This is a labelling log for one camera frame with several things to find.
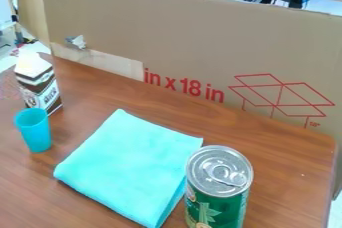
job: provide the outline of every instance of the milk carton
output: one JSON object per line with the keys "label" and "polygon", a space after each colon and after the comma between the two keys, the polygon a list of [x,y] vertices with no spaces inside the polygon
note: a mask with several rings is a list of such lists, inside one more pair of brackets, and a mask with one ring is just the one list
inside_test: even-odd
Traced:
{"label": "milk carton", "polygon": [[62,106],[53,67],[38,53],[20,50],[14,72],[28,108],[42,108],[50,115]]}

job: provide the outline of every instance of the pull tab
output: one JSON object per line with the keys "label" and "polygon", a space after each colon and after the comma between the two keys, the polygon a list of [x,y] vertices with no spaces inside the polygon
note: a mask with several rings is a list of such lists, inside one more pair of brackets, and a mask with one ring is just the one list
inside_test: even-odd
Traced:
{"label": "pull tab", "polygon": [[[232,172],[231,168],[224,164],[212,163],[210,165],[204,166],[203,169],[207,172],[211,179],[221,184],[234,187],[243,187],[247,183],[247,178],[244,174]],[[221,169],[221,171],[224,172],[221,177],[215,175],[214,171],[218,171],[218,169]]]}

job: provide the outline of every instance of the tin can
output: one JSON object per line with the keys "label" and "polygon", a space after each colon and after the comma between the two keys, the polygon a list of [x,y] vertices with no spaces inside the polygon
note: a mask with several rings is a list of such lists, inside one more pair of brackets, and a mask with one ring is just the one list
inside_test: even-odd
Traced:
{"label": "tin can", "polygon": [[253,168],[225,146],[206,146],[187,164],[185,217],[190,228],[242,228]]}

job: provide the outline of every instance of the cup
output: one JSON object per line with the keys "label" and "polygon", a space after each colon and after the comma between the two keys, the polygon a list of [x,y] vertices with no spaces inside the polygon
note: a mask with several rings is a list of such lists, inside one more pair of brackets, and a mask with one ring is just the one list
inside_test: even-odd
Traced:
{"label": "cup", "polygon": [[28,108],[18,112],[14,123],[31,152],[44,152],[51,147],[51,134],[47,112]]}

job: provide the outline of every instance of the teal towel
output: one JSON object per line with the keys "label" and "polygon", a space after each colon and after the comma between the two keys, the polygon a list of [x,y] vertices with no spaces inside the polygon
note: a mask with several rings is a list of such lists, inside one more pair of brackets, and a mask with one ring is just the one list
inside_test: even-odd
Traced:
{"label": "teal towel", "polygon": [[185,166],[202,138],[114,112],[54,177],[146,227],[160,227],[185,190]]}

